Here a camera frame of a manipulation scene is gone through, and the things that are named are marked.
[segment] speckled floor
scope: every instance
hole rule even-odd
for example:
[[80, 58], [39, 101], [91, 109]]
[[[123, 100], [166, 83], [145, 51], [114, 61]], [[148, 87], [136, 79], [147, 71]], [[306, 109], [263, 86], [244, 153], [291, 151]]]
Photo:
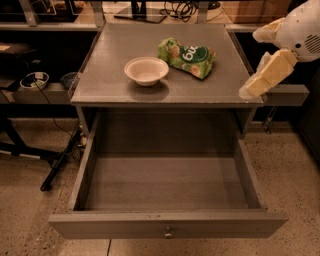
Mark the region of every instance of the speckled floor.
[[[74, 120], [57, 120], [69, 131]], [[29, 146], [62, 150], [68, 134], [52, 120], [14, 122]], [[232, 255], [319, 256], [320, 168], [298, 134], [274, 128], [267, 135], [251, 129], [245, 143], [269, 211], [289, 221], [267, 239], [112, 240], [110, 256]], [[78, 165], [71, 158], [49, 192], [40, 186], [50, 171], [41, 160], [0, 154], [0, 255], [107, 255], [109, 240], [65, 240], [47, 223], [63, 212]]]

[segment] white robotic hand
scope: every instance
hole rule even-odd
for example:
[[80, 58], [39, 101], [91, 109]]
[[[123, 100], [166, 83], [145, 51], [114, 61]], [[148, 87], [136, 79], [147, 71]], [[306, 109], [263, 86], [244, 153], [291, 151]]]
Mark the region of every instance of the white robotic hand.
[[244, 99], [258, 97], [294, 71], [299, 62], [320, 58], [320, 1], [309, 0], [287, 17], [257, 29], [253, 37], [259, 43], [272, 43], [280, 50], [266, 53], [248, 81], [240, 88]]
[[240, 88], [239, 96], [243, 99], [251, 99], [266, 93], [289, 76], [297, 62], [298, 59], [290, 50], [278, 50], [273, 55], [266, 52], [257, 72]]

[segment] gray metal surface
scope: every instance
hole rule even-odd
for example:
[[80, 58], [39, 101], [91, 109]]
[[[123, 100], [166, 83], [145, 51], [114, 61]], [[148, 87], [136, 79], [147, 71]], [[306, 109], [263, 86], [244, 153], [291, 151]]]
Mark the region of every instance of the gray metal surface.
[[[153, 87], [138, 86], [124, 74], [128, 61], [157, 56], [161, 41], [174, 37], [186, 46], [208, 46], [217, 59], [203, 81], [170, 67]], [[238, 90], [249, 78], [224, 25], [106, 24], [72, 98], [81, 106], [210, 106], [252, 107], [262, 99], [241, 99]]]

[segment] chip bag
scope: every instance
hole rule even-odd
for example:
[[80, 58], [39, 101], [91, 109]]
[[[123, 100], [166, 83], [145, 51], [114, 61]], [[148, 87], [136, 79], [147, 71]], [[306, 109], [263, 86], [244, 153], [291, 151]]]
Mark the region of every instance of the chip bag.
[[162, 40], [158, 46], [158, 58], [169, 66], [191, 73], [204, 79], [212, 69], [216, 58], [213, 49], [200, 46], [183, 46], [174, 38]]

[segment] white bowl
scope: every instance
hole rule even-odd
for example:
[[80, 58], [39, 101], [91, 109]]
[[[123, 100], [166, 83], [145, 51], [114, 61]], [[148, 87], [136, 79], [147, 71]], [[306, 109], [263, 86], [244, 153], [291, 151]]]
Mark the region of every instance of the white bowl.
[[168, 74], [169, 66], [158, 58], [141, 57], [129, 61], [124, 72], [137, 84], [151, 86]]
[[20, 85], [29, 90], [39, 90], [46, 87], [49, 75], [44, 72], [34, 72], [28, 74], [20, 81]]

